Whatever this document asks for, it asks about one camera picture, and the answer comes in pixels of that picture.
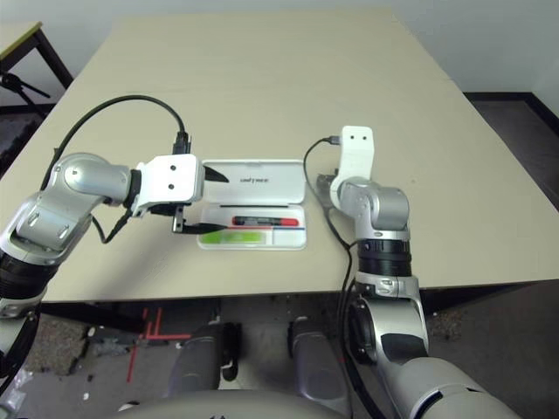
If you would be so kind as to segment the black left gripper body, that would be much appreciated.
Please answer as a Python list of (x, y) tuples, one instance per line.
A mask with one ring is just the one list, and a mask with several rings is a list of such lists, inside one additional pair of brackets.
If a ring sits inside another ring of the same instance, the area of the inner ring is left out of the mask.
[(181, 203), (159, 203), (148, 209), (152, 215), (171, 218), (171, 231), (176, 234), (190, 234), (190, 227), (184, 218), (184, 205)]

